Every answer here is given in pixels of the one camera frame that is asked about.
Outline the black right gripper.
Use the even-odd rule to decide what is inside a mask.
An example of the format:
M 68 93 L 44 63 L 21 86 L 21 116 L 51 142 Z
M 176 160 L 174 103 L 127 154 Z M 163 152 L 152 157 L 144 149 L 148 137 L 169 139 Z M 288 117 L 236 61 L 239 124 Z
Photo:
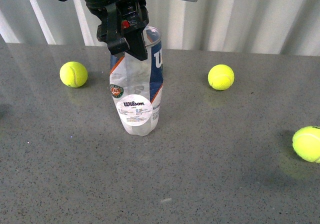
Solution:
M 149 23 L 146 0 L 85 0 L 89 11 L 99 18 L 97 39 L 107 43 L 113 56 L 124 52 L 140 61 L 148 58 L 143 31 Z

